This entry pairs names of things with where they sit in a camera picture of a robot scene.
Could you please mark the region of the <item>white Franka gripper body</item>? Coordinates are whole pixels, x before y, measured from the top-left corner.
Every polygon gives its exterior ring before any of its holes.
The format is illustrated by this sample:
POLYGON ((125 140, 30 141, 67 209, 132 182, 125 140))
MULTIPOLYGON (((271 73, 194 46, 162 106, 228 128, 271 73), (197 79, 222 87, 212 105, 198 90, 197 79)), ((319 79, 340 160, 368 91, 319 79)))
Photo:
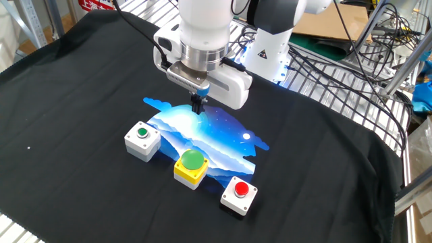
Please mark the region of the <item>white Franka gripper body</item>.
POLYGON ((157 48, 153 49, 154 63, 166 73, 167 79, 188 90, 191 95, 211 97, 232 108, 241 108, 249 94, 252 76, 243 67, 226 57, 228 48, 203 51, 180 40, 178 24, 168 24, 154 35, 167 56, 167 65, 157 48))

